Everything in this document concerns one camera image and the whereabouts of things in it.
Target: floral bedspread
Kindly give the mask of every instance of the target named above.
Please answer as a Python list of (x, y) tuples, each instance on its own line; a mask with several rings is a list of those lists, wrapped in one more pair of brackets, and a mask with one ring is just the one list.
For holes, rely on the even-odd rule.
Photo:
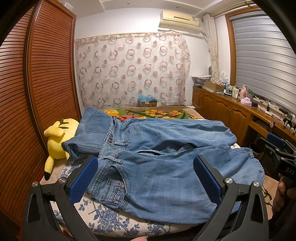
[(172, 107), (155, 107), (155, 108), (118, 108), (103, 109), (109, 115), (115, 115), (120, 119), (146, 119), (146, 118), (162, 118), (162, 119), (199, 119), (186, 111), (186, 109), (174, 110)]
[[(181, 109), (179, 107), (164, 106), (155, 108), (125, 108), (125, 109), (106, 109), (103, 110), (109, 115), (115, 115), (118, 118), (177, 118), (177, 119), (202, 119), (202, 117), (193, 109)], [(69, 159), (60, 177), (68, 177), (70, 173), (78, 168), (83, 160)], [(271, 212), (271, 200), (273, 197), (263, 187), (263, 194), (266, 200), (266, 206), (269, 213)], [(55, 216), (61, 228), (68, 233), (64, 220), (55, 202), (52, 203)], [(139, 236), (158, 236), (181, 232), (193, 227), (192, 225), (180, 225), (172, 223), (161, 223), (150, 220), (139, 219), (127, 213), (109, 208), (100, 204), (96, 199), (92, 198), (87, 192), (83, 195), (79, 203), (74, 204), (78, 213), (85, 221), (89, 229), (94, 234), (112, 236), (112, 237), (127, 237), (136, 238)]]

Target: blue gripper pad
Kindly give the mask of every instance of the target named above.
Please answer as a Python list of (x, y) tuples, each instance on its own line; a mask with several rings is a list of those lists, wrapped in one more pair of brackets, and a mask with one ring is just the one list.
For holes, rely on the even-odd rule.
[(193, 168), (211, 202), (219, 204), (222, 201), (222, 190), (216, 179), (205, 166), (203, 161), (196, 156), (193, 160)]
[(285, 142), (274, 134), (268, 133), (266, 138), (270, 143), (274, 144), (278, 148), (285, 148)]
[(80, 202), (97, 170), (98, 159), (93, 156), (70, 186), (69, 201), (71, 204)]

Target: ceiling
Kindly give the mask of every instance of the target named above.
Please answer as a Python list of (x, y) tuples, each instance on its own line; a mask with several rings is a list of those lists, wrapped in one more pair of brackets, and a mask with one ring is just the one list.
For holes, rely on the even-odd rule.
[(239, 3), (242, 0), (59, 0), (68, 2), (74, 7), (73, 13), (77, 18), (83, 18), (96, 13), (102, 13), (120, 8), (160, 8), (175, 12), (183, 12), (201, 18), (209, 13)]

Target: window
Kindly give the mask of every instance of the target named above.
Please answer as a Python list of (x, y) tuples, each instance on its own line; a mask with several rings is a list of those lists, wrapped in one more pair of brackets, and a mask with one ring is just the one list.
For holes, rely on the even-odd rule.
[(276, 24), (258, 8), (233, 12), (226, 21), (232, 38), (231, 85), (246, 85), (296, 112), (296, 55)]

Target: jeans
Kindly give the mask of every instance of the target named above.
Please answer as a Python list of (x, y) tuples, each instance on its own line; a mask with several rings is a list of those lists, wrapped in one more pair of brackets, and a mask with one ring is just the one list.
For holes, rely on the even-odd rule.
[(263, 185), (264, 171), (248, 148), (232, 150), (235, 136), (220, 121), (127, 119), (88, 108), (75, 137), (62, 146), (73, 158), (98, 155), (87, 191), (100, 203), (139, 218), (205, 223), (211, 203), (193, 170), (203, 155), (236, 183)]

